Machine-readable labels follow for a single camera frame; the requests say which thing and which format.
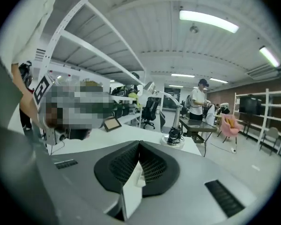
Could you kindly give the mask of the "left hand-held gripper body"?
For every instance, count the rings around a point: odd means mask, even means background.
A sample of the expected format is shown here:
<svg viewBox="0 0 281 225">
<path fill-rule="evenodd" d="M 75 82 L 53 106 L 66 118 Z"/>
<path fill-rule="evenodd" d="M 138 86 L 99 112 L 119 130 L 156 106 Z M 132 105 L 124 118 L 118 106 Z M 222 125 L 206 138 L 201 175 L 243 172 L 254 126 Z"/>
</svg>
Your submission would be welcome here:
<svg viewBox="0 0 281 225">
<path fill-rule="evenodd" d="M 33 93 L 44 142 L 84 140 L 111 117 L 114 101 L 95 81 L 60 80 L 44 75 Z"/>
</svg>

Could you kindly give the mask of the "pink chair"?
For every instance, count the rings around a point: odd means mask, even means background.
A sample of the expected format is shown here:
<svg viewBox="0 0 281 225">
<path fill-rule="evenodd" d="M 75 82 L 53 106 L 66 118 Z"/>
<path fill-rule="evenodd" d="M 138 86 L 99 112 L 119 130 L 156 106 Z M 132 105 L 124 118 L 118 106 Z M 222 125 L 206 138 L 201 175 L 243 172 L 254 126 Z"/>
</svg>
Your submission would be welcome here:
<svg viewBox="0 0 281 225">
<path fill-rule="evenodd" d="M 238 123 L 233 114 L 221 114 L 220 133 L 218 136 L 224 136 L 223 142 L 227 139 L 234 138 L 237 144 L 237 136 L 242 129 L 243 127 Z"/>
</svg>

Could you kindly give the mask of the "white open shelf unit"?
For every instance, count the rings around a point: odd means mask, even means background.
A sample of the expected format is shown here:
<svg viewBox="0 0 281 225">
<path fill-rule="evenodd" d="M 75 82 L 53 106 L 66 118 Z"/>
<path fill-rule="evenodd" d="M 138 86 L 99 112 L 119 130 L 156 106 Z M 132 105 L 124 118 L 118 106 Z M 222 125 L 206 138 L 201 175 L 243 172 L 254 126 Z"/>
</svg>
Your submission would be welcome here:
<svg viewBox="0 0 281 225">
<path fill-rule="evenodd" d="M 261 99 L 261 113 L 260 115 L 249 115 L 247 113 L 239 112 L 239 101 L 241 97 L 255 96 Z M 275 145 L 277 154 L 281 151 L 281 90 L 270 91 L 266 89 L 264 92 L 237 94 L 234 95 L 233 115 L 237 121 L 243 125 L 241 134 L 247 139 L 251 138 L 257 142 L 260 147 L 264 132 L 270 127 L 275 127 L 279 131 L 279 138 Z M 270 148 L 270 142 L 265 141 L 263 147 Z"/>
</svg>

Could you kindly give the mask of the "silver desk lamp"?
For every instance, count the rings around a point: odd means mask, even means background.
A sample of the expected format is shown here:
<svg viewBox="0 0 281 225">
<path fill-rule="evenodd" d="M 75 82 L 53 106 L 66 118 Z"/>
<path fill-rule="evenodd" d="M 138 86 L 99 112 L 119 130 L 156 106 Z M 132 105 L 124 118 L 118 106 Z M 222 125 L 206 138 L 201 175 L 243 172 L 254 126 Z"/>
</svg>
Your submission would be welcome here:
<svg viewBox="0 0 281 225">
<path fill-rule="evenodd" d="M 149 93 L 149 94 L 163 94 L 164 96 L 168 97 L 170 100 L 174 102 L 176 105 L 176 112 L 174 121 L 172 124 L 171 129 L 169 130 L 167 135 L 163 135 L 161 137 L 161 145 L 175 147 L 175 148 L 181 148 L 183 147 L 185 140 L 182 136 L 182 132 L 179 129 L 179 119 L 180 119 L 180 110 L 182 108 L 182 105 L 169 93 L 162 92 L 155 89 L 155 83 L 154 82 L 148 82 L 144 88 L 143 91 Z"/>
</svg>

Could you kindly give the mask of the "dark-legged table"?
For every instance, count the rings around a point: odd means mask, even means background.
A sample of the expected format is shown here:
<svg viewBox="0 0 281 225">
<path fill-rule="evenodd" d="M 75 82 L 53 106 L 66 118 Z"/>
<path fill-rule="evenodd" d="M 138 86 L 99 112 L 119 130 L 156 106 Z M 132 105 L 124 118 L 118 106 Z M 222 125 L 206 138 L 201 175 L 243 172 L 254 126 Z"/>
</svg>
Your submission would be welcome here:
<svg viewBox="0 0 281 225">
<path fill-rule="evenodd" d="M 210 135 L 217 131 L 217 128 L 206 122 L 190 119 L 179 119 L 182 127 L 182 134 L 191 137 L 194 143 L 206 143 Z"/>
</svg>

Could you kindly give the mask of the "dark picture frame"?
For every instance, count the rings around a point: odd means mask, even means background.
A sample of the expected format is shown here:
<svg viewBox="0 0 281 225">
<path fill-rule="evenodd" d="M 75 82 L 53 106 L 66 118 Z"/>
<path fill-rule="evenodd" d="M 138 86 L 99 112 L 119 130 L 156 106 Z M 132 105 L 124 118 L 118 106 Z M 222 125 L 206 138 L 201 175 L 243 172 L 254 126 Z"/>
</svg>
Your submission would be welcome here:
<svg viewBox="0 0 281 225">
<path fill-rule="evenodd" d="M 104 128 L 107 132 L 113 131 L 113 130 L 115 130 L 117 128 L 120 128 L 120 127 L 122 127 L 122 125 L 120 124 L 118 119 L 115 118 L 115 117 L 107 118 L 104 121 Z"/>
</svg>

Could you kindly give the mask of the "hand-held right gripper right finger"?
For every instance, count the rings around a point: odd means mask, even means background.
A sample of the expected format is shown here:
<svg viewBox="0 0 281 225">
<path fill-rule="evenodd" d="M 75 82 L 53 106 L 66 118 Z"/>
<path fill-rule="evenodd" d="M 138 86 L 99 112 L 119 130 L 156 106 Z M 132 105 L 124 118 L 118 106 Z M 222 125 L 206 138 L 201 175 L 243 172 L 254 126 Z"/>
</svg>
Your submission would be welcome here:
<svg viewBox="0 0 281 225">
<path fill-rule="evenodd" d="M 177 160 L 160 150 L 159 145 L 155 143 L 139 142 L 139 163 L 145 179 L 145 186 L 142 188 L 143 198 L 164 194 L 180 175 Z"/>
</svg>

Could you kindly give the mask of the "black monitor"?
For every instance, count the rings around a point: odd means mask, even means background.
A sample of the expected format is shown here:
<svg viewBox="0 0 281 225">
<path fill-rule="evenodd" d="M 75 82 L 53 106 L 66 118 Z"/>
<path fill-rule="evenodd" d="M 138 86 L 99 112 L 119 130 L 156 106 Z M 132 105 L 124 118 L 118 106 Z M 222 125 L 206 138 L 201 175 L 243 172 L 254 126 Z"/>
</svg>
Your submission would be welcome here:
<svg viewBox="0 0 281 225">
<path fill-rule="evenodd" d="M 261 99 L 255 96 L 241 97 L 239 101 L 239 112 L 251 115 L 260 115 Z"/>
</svg>

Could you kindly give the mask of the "grey chair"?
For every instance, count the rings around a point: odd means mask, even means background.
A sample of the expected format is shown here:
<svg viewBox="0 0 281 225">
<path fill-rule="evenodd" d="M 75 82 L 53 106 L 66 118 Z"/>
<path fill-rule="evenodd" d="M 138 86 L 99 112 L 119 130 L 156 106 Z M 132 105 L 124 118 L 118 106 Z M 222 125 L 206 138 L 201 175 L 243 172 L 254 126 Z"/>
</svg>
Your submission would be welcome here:
<svg viewBox="0 0 281 225">
<path fill-rule="evenodd" d="M 265 145 L 265 141 L 270 142 L 270 154 L 272 154 L 272 152 L 275 150 L 275 145 L 278 141 L 279 138 L 279 131 L 277 128 L 274 127 L 270 127 L 267 131 L 264 132 L 262 141 L 260 143 L 260 148 L 259 150 L 261 150 L 261 148 L 263 147 L 263 145 Z"/>
</svg>

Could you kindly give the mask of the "person's white shirt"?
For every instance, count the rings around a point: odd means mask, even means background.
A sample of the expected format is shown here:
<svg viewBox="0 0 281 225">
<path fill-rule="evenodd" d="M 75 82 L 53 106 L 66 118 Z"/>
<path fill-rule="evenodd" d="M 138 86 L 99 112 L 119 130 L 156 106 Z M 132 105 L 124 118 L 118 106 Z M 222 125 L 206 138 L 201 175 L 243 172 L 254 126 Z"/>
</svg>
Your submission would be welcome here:
<svg viewBox="0 0 281 225">
<path fill-rule="evenodd" d="M 0 60 L 12 64 L 33 60 L 55 0 L 20 0 L 0 29 Z"/>
</svg>

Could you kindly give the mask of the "grey rectangular box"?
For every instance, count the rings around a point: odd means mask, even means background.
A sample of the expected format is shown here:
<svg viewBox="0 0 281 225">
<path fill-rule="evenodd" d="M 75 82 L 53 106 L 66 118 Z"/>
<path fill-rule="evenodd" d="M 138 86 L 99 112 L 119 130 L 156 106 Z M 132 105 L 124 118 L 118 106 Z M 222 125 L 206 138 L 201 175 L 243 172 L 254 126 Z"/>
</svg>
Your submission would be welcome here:
<svg viewBox="0 0 281 225">
<path fill-rule="evenodd" d="M 126 219 L 128 219 L 140 205 L 142 200 L 142 188 L 145 185 L 144 171 L 138 162 L 128 181 L 123 186 Z"/>
</svg>

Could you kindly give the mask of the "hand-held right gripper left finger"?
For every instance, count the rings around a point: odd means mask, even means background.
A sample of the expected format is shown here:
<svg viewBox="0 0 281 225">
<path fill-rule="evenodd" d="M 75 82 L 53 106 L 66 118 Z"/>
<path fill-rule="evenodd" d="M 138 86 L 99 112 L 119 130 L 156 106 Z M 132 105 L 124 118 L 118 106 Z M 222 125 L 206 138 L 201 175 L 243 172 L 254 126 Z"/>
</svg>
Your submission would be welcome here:
<svg viewBox="0 0 281 225">
<path fill-rule="evenodd" d="M 100 158 L 94 166 L 94 174 L 105 190 L 122 193 L 139 161 L 139 141 L 128 141 L 122 147 L 115 145 L 114 151 Z"/>
</svg>

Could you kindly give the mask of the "white table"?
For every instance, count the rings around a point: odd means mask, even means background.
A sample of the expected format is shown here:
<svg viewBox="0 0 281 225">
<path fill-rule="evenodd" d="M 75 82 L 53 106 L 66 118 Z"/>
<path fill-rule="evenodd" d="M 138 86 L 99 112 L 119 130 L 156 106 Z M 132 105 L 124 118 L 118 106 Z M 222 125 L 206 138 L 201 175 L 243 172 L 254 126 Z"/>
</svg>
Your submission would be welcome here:
<svg viewBox="0 0 281 225">
<path fill-rule="evenodd" d="M 44 105 L 40 110 L 37 109 L 33 100 L 27 102 L 20 101 L 17 104 L 8 125 L 5 135 L 2 137 L 2 147 L 14 155 L 23 151 L 33 151 L 33 145 L 43 149 L 43 144 L 30 142 L 25 137 L 20 128 L 20 114 L 22 109 L 37 124 L 43 128 L 60 128 L 62 131 L 69 129 L 70 134 L 78 134 L 79 138 L 67 138 L 63 140 L 64 148 L 58 147 L 54 156 L 67 157 L 72 159 L 79 155 L 91 159 L 99 159 L 107 152 L 114 152 L 130 143 L 140 141 L 151 142 L 157 148 L 163 149 L 160 139 L 162 134 L 152 131 L 146 131 L 141 128 L 122 125 L 108 132 L 102 128 L 103 120 L 101 114 L 79 114 L 76 108 L 57 108 L 56 105 Z"/>
</svg>

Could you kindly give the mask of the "person's left forearm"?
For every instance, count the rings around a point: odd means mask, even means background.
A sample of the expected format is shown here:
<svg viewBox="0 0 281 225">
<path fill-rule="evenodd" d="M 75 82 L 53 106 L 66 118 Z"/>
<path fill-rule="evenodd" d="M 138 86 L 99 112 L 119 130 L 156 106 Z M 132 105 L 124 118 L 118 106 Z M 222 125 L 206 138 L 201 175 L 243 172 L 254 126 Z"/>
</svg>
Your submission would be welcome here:
<svg viewBox="0 0 281 225">
<path fill-rule="evenodd" d="M 11 65 L 11 72 L 13 75 L 13 82 L 22 93 L 22 98 L 19 103 L 19 112 L 20 112 L 20 122 L 22 127 L 25 126 L 26 121 L 31 119 L 35 125 L 41 129 L 45 129 L 45 126 L 41 124 L 38 119 L 38 109 L 33 100 L 33 94 L 24 84 L 22 79 L 18 64 Z"/>
</svg>

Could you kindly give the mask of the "white perforated shelving rack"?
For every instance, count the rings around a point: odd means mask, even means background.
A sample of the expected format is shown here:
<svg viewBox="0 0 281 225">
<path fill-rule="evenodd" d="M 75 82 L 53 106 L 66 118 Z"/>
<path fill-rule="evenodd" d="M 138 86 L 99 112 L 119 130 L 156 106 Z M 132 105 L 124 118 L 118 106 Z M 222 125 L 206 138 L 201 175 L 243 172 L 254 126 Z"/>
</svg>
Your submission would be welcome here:
<svg viewBox="0 0 281 225">
<path fill-rule="evenodd" d="M 55 28 L 40 58 L 39 77 L 62 68 L 117 83 L 143 85 L 145 68 L 128 42 L 90 0 L 79 0 Z"/>
</svg>

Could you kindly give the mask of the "black office chair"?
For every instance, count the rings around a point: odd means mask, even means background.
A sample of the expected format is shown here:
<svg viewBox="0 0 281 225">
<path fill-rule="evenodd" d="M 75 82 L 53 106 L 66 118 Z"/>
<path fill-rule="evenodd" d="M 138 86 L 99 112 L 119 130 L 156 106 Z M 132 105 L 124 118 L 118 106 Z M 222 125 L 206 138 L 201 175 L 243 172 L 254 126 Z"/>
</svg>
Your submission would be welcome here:
<svg viewBox="0 0 281 225">
<path fill-rule="evenodd" d="M 146 126 L 151 126 L 155 129 L 153 121 L 156 119 L 156 111 L 159 105 L 159 98 L 149 97 L 146 106 L 142 110 L 141 125 L 145 129 Z"/>
</svg>

